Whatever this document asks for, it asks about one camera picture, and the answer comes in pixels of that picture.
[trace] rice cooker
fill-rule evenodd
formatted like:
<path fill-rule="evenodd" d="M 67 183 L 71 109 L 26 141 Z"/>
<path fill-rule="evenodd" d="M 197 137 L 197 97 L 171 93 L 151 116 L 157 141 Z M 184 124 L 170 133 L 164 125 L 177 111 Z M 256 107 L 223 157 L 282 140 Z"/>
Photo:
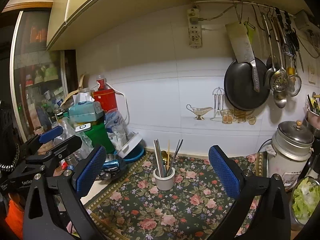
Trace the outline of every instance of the rice cooker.
<path fill-rule="evenodd" d="M 295 185 L 303 167 L 311 156 L 313 134 L 301 121 L 284 121 L 272 137 L 275 154 L 268 155 L 268 174 L 278 173 L 285 190 Z"/>

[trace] glass cabinet door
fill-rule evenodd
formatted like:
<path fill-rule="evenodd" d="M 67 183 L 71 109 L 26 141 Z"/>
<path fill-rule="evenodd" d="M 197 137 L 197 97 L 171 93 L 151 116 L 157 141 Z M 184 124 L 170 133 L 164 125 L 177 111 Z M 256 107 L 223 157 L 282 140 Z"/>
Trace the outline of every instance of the glass cabinet door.
<path fill-rule="evenodd" d="M 47 51 L 50 11 L 21 11 L 15 27 L 11 57 L 10 85 L 14 113 L 24 141 L 39 126 L 51 129 L 54 110 L 65 91 L 61 78 L 60 51 Z"/>

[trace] plastic bag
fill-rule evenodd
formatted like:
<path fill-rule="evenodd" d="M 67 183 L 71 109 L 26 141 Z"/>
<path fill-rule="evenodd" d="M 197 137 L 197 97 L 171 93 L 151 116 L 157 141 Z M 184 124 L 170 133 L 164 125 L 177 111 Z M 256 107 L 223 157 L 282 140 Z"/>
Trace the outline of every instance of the plastic bag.
<path fill-rule="evenodd" d="M 63 142 L 64 140 L 70 138 L 71 136 L 77 135 L 82 140 L 82 146 L 80 149 L 75 151 L 74 154 L 76 155 L 76 158 L 78 160 L 85 159 L 93 150 L 91 139 L 88 136 L 86 136 L 84 132 L 76 133 L 73 127 L 78 125 L 75 122 L 72 122 L 67 117 L 62 118 L 61 123 L 58 123 L 58 122 L 53 123 L 52 128 L 58 125 L 62 126 L 63 133 L 54 139 L 53 144 L 56 146 L 59 143 Z"/>
<path fill-rule="evenodd" d="M 124 120 L 118 109 L 106 113 L 104 124 L 111 143 L 119 151 L 128 140 L 123 127 Z"/>

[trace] wall tile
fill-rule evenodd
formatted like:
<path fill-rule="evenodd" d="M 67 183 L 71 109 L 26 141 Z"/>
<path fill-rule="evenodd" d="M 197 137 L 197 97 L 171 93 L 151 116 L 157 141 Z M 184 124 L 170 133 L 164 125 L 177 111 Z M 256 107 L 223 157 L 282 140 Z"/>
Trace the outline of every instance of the wall tile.
<path fill-rule="evenodd" d="M 200 4 L 201 17 L 219 15 L 229 5 Z M 275 106 L 270 93 L 264 105 L 253 113 L 255 125 L 247 122 L 224 125 L 211 121 L 213 110 L 205 120 L 194 120 L 192 107 L 214 107 L 212 91 L 223 88 L 224 74 L 235 59 L 225 24 L 237 21 L 234 9 L 222 17 L 202 22 L 203 47 L 192 49 L 188 44 L 187 9 L 191 5 L 168 8 L 123 23 L 94 38 L 76 50 L 78 75 L 90 74 L 89 87 L 96 84 L 96 75 L 103 73 L 115 89 L 125 93 L 129 105 L 128 131 L 138 131 L 149 148 L 159 139 L 163 149 L 183 138 L 182 154 L 206 156 L 212 145 L 218 144 L 228 156 L 248 155 L 257 151 L 271 138 L 279 122 L 304 117 L 306 94 L 320 93 L 320 71 L 316 84 L 308 82 L 308 65 L 320 67 L 300 45 L 304 73 L 297 59 L 302 78 L 300 93 L 288 98 L 284 109 Z M 244 6 L 243 19 L 257 26 L 251 6 Z M 270 55 L 264 31 L 256 28 L 252 49 L 256 57 L 266 62 Z M 297 30 L 310 52 L 312 46 Z M 123 96 L 116 95 L 118 109 L 125 117 Z M 224 108 L 233 109 L 225 98 Z"/>
<path fill-rule="evenodd" d="M 220 136 L 182 133 L 181 153 L 207 155 L 213 145 L 219 145 L 227 156 L 246 156 L 254 153 L 258 136 Z"/>
<path fill-rule="evenodd" d="M 161 127 L 181 127 L 177 78 L 114 84 L 126 95 L 129 123 Z M 119 106 L 121 112 L 125 105 Z"/>
<path fill-rule="evenodd" d="M 133 131 L 135 133 L 139 133 L 142 135 L 143 138 L 143 144 L 145 147 L 154 149 L 153 146 L 153 140 L 158 139 L 161 150 L 167 151 L 168 150 L 168 141 L 170 140 L 170 152 L 175 151 L 175 148 L 178 141 L 181 140 L 181 134 L 180 133 L 174 133 L 174 132 L 163 132 L 163 131 L 154 131 L 154 130 L 145 130 L 145 129 L 137 129 L 137 128 L 131 128 L 128 127 L 129 132 Z"/>
<path fill-rule="evenodd" d="M 262 131 L 275 131 L 280 122 L 286 120 L 302 120 L 305 116 L 307 101 L 307 94 L 311 95 L 312 92 L 319 91 L 318 88 L 302 85 L 299 94 L 293 98 L 287 97 L 287 104 L 283 109 L 279 109 L 270 94 L 266 106 L 263 110 L 263 118 L 261 125 Z"/>

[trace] power strip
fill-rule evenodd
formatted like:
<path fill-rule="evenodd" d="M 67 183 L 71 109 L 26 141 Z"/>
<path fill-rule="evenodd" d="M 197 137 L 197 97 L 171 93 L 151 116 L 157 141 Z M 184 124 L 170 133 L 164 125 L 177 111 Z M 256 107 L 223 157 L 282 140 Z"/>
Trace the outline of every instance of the power strip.
<path fill-rule="evenodd" d="M 188 15 L 188 30 L 189 30 L 189 45 L 194 49 L 202 47 L 202 30 L 201 24 L 197 21 L 196 24 L 190 22 L 190 18 L 199 18 L 199 9 L 192 8 L 187 10 Z"/>

